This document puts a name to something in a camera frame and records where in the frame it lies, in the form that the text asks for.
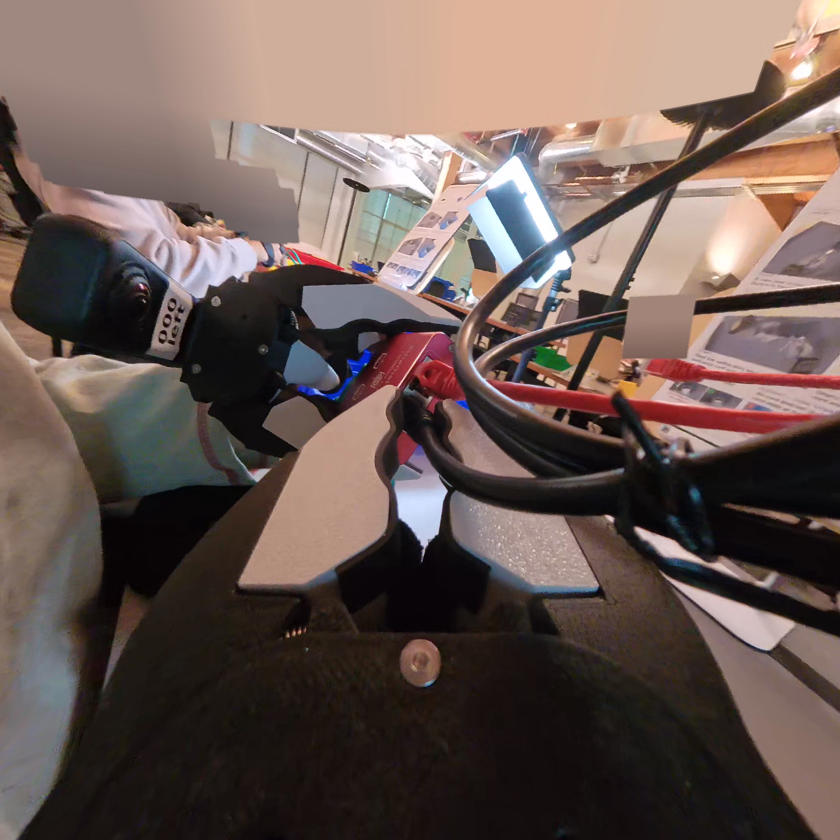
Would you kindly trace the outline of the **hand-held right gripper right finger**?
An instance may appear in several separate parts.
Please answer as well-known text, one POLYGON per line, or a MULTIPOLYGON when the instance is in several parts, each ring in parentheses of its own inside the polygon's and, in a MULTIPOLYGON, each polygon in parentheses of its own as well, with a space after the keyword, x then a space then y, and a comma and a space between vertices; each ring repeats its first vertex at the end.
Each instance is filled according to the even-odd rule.
MULTIPOLYGON (((448 421, 446 443, 467 467, 508 478, 531 478, 481 429, 468 409, 439 404, 448 421)), ((561 516, 519 511, 453 491, 449 528, 457 545, 490 571, 533 594, 600 594, 601 587, 568 522, 561 516)))

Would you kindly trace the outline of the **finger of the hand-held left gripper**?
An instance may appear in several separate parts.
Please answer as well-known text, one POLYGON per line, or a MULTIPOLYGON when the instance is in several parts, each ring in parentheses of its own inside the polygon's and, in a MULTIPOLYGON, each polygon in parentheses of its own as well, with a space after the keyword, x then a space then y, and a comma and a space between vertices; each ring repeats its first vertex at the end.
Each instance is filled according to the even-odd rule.
POLYGON ((301 308, 323 333, 456 333, 451 311, 400 288, 379 283, 305 286, 301 308))
POLYGON ((299 450, 327 426, 329 420, 329 412, 324 412, 324 404, 315 395, 295 394, 269 409, 261 430, 277 445, 299 450))

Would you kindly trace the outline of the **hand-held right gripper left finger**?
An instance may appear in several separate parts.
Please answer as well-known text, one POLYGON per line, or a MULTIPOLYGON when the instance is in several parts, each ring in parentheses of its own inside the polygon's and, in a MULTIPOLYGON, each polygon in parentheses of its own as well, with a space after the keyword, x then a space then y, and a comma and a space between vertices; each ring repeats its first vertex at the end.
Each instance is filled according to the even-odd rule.
POLYGON ((379 549, 396 525, 403 392, 385 385, 298 452, 238 579, 243 592, 313 592, 379 549))

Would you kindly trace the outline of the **red ethernet splitter box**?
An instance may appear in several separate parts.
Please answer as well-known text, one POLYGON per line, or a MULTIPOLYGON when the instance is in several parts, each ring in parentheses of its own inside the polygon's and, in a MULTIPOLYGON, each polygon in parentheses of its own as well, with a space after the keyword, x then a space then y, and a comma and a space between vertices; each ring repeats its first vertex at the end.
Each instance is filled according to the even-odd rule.
POLYGON ((338 401, 342 413, 392 385, 401 394, 395 405, 397 435, 385 450, 385 470, 392 480, 415 478, 420 468, 406 467, 417 449, 417 443, 405 431, 405 404, 414 400, 429 411, 438 402, 419 384, 416 370, 426 362, 441 361, 451 365, 453 340, 442 332, 405 332, 385 338, 367 350, 369 358, 359 373, 345 386, 338 401))

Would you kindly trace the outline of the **grey desk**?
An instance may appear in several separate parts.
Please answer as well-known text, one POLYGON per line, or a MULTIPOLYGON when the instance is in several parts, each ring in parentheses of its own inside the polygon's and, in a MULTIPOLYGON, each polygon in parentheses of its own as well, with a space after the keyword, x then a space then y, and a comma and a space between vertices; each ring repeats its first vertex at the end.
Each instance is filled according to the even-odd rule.
MULTIPOLYGON (((395 481, 400 517, 428 541, 421 575, 426 623, 458 632, 505 626, 512 599, 489 565, 449 528, 448 490, 418 450, 395 481)), ((677 592, 607 519, 568 518, 600 594, 555 594, 526 604, 532 628, 596 651, 635 676, 703 732, 747 780, 758 753, 819 838, 838 838, 838 639, 796 626, 769 653, 730 633, 677 592)))

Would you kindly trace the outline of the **red storage bin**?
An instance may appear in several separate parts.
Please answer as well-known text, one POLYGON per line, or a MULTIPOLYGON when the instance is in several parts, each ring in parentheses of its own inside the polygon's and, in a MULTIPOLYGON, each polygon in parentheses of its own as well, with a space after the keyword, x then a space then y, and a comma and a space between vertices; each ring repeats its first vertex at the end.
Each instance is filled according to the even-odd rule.
POLYGON ((343 270, 341 266, 334 262, 294 245, 283 245, 281 250, 284 266, 318 266, 330 270, 343 270))

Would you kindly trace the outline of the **instruction board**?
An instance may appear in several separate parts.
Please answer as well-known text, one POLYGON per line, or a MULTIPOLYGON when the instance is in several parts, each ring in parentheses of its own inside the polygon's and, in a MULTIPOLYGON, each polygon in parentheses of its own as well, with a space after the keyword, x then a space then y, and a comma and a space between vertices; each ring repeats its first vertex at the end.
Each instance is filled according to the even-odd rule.
MULTIPOLYGON (((734 291, 838 289, 839 174, 792 219, 734 291)), ((705 317, 688 361, 714 371, 764 375, 838 375, 838 303, 705 317)), ((838 390, 810 385, 658 381, 653 400, 756 413, 837 414, 838 390)))
POLYGON ((452 185, 442 192, 385 261, 378 281, 420 293, 448 254, 462 224, 469 220, 476 189, 476 185, 452 185))

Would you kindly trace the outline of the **black floor lamp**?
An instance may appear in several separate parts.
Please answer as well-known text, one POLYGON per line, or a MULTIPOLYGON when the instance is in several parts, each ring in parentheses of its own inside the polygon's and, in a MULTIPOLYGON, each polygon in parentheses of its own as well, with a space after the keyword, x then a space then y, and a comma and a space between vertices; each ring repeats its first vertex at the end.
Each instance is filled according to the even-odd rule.
POLYGON ((359 182, 358 180, 354 180, 353 178, 350 178, 350 177, 344 177, 343 178, 343 184, 345 184, 351 190, 351 196, 350 196, 350 207, 349 207, 349 210, 348 210, 348 213, 347 213, 347 217, 345 219, 341 244, 340 244, 340 247, 339 247, 339 267, 341 267, 343 265, 343 253, 344 253, 344 250, 345 250, 346 245, 347 245, 348 236, 349 236, 349 233, 350 233, 350 226, 351 226, 351 223, 353 221, 353 215, 354 215, 356 200, 359 197, 359 195, 366 195, 371 191, 371 189, 368 185, 363 184, 362 182, 359 182))

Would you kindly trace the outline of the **overhead studio lamp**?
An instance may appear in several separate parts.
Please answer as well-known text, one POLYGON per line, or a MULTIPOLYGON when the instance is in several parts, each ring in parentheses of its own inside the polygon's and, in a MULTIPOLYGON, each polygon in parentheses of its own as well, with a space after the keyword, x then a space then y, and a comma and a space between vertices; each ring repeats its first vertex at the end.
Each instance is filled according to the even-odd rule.
POLYGON ((508 274, 562 234, 527 157, 516 154, 469 195, 469 214, 508 274))

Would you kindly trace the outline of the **black light stand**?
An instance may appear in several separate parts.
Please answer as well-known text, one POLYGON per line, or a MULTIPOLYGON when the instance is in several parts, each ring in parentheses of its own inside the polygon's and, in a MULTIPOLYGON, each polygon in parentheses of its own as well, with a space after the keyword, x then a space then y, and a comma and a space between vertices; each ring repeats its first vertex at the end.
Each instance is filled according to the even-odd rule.
MULTIPOLYGON (((542 305, 542 310, 539 315, 539 319, 537 320, 537 324, 535 327, 536 331, 540 331, 544 329, 547 325, 547 321, 549 315, 552 312, 556 312, 559 305, 560 305, 560 294, 562 292, 567 292, 569 289, 565 285, 570 279, 572 274, 572 268, 563 269, 557 272, 557 274, 553 277, 551 287, 549 289, 549 293, 545 298, 545 301, 542 305)), ((529 363, 532 360, 534 355, 534 348, 531 347, 527 350, 520 352, 519 354, 519 361, 515 371, 512 374, 511 381, 514 383, 520 383, 522 381, 522 377, 524 376, 529 363)))

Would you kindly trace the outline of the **black pole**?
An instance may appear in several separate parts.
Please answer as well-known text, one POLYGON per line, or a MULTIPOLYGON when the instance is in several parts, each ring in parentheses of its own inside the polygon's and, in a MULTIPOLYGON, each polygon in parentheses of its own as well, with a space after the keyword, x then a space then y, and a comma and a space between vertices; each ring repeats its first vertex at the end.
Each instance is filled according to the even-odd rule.
MULTIPOLYGON (((784 94, 782 71, 772 62, 763 63, 754 89, 747 93, 729 98, 720 98, 700 103, 693 103, 680 108, 667 109, 661 115, 676 126, 688 127, 689 132, 683 143, 678 158, 693 154, 710 130, 728 131, 780 100, 784 94)), ((619 309, 623 294, 628 290, 635 273, 644 257, 651 239, 661 223, 665 212, 676 194, 677 187, 671 186, 656 198, 642 232, 630 252, 626 263, 608 296, 598 296, 593 292, 581 290, 578 297, 578 319, 592 317, 602 312, 619 309)))

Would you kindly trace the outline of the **silver ventilation duct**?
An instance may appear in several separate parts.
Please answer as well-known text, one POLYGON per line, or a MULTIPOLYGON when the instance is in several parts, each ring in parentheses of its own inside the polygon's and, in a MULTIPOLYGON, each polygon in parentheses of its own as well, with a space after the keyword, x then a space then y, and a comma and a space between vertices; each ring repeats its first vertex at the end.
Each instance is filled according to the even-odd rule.
POLYGON ((587 165, 622 169, 667 160, 668 152, 653 148, 650 143, 624 144, 633 140, 637 118, 602 121, 591 134, 558 135, 539 152, 538 173, 543 183, 559 183, 561 174, 587 165))

